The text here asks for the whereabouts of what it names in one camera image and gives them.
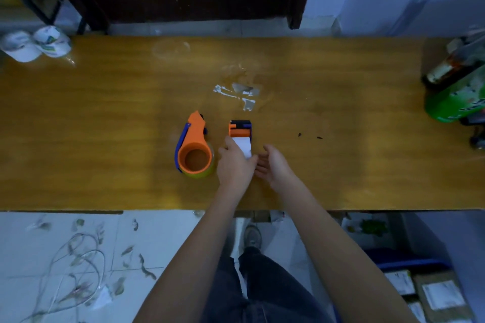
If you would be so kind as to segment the torn tape scraps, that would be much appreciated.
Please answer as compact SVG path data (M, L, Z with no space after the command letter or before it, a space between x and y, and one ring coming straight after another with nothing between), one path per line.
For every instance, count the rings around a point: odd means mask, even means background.
M260 88L232 82L227 87L215 85L214 93L225 97L234 98L243 103L243 111L251 112L256 105L256 99L260 96Z

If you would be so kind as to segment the brown glass bottle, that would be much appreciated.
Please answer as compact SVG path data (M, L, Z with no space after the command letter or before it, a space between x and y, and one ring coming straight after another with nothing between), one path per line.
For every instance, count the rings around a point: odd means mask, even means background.
M421 77L428 89L443 89L485 65L485 32L455 38L446 50L448 56Z

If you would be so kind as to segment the person's left hand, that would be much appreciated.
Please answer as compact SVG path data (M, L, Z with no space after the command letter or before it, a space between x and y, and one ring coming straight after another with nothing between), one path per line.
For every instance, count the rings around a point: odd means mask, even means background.
M230 136L225 137L225 144L225 148L219 149L217 176L223 192L239 201L248 189L255 170L248 168L248 159Z

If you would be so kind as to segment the person's left leg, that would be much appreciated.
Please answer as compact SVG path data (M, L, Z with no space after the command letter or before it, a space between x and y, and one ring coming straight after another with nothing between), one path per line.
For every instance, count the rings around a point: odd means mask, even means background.
M221 254L200 323L242 323L247 305L234 259Z

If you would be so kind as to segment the person's leg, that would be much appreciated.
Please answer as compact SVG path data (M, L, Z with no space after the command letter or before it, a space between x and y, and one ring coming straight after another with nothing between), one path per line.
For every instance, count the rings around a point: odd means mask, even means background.
M242 323L247 305L234 259L221 254L200 323Z
M239 271L249 302L244 323L333 323L315 297L258 248L245 248Z

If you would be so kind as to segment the orange dispenser with white roll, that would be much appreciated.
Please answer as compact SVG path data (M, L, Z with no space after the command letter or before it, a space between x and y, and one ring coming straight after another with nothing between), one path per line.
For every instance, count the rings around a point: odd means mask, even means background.
M228 135L243 152L246 159L252 157L252 124L250 120L231 120Z

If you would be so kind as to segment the grey shoe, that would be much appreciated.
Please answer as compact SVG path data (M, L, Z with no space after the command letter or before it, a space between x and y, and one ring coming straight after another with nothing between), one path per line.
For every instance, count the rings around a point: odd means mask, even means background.
M261 250L262 235L256 225L249 224L245 228L243 233L242 246L243 246L243 251L245 251L248 248L257 249L258 251Z

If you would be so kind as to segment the person's right hand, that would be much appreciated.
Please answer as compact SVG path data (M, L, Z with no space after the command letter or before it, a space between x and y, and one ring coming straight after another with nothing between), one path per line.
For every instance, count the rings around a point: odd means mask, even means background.
M282 195L300 183L300 179L294 174L286 158L279 150L277 160L265 159L264 153L258 155L259 161L254 174L268 182L276 193Z

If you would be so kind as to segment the person's left forearm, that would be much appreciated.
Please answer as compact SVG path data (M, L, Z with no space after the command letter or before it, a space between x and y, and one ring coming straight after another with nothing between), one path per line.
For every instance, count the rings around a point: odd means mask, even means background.
M133 323L199 323L247 187L220 185L209 209L144 300Z

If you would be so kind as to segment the blue plastic bin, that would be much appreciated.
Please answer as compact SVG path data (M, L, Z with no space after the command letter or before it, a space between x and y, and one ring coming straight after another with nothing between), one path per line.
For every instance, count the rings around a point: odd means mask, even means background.
M364 249L367 256L382 271L409 270L416 273L421 271L452 270L452 265L442 259L424 257L410 252L403 252L391 248Z

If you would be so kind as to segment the large labelled cardboard box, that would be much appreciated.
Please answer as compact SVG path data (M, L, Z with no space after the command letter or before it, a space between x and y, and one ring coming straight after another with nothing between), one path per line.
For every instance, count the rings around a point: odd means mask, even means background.
M416 274L413 281L428 323L475 323L454 271Z

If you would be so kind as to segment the orange tape dispenser with tape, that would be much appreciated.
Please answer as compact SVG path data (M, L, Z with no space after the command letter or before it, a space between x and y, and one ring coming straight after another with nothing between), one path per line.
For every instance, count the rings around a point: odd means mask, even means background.
M209 176L214 169L214 150L205 139L206 122L199 111L190 114L175 148L176 169L194 179Z

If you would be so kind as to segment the person's right leg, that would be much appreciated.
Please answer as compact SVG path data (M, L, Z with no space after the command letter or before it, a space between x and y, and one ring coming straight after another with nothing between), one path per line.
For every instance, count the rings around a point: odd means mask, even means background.
M244 323L333 323L315 297L258 248L245 248L239 271L249 302Z

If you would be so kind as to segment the green plastic bottle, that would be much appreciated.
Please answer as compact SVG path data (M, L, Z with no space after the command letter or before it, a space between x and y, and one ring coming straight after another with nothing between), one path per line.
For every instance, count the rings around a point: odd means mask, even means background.
M429 94L424 110L431 118L452 123L485 108L485 64L479 65L463 78Z

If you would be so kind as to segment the small labelled cardboard box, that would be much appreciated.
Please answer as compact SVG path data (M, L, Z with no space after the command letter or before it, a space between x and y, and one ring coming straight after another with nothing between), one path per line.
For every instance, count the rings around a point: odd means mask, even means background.
M427 319L420 301L408 301L407 305L420 323L427 323Z
M385 277L397 290L400 296L410 296L416 294L415 285L411 272L407 269L384 272Z

